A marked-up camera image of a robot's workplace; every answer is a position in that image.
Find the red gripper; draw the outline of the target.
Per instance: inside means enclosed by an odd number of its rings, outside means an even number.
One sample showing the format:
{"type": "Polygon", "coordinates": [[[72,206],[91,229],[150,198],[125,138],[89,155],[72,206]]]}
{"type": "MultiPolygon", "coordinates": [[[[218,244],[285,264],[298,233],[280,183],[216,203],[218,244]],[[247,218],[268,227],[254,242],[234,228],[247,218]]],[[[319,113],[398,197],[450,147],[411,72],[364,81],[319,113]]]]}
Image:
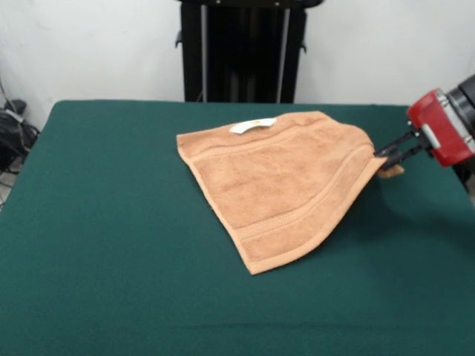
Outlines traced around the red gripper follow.
{"type": "MultiPolygon", "coordinates": [[[[429,142],[430,152],[441,166],[457,165],[474,157],[474,102],[462,90],[432,90],[413,104],[407,114],[413,127],[429,142]]],[[[399,165],[427,149],[418,144],[401,150],[404,142],[415,138],[416,133],[408,131],[376,150],[374,156],[386,157],[386,168],[399,165]]]]}

